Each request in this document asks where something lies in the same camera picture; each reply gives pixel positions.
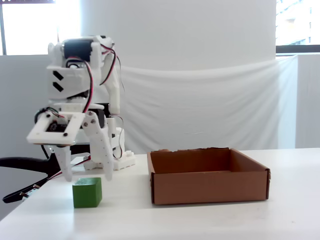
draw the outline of green cube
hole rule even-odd
[[[100,177],[79,178],[72,185],[74,208],[96,208],[102,200]]]

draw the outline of window frame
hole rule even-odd
[[[0,0],[0,34],[2,44],[2,55],[7,55],[6,34],[4,26],[4,4],[55,4],[56,0]]]

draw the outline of robotic arm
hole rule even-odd
[[[133,153],[124,151],[123,129],[116,127],[113,118],[120,114],[114,42],[104,36],[69,39],[50,44],[48,54],[52,61],[46,69],[49,107],[36,117],[27,140],[51,146],[67,181],[72,180],[70,146],[89,143],[92,162],[87,168],[103,166],[111,180],[114,163],[116,169],[119,161],[126,167],[135,164]],[[98,96],[101,88],[109,93],[108,104],[98,104],[107,101]],[[114,153],[121,153],[119,160]]]

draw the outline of brown box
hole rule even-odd
[[[229,148],[147,154],[151,200],[157,205],[266,200],[270,170]]]

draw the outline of building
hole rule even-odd
[[[276,45],[320,44],[320,1],[277,0]]]

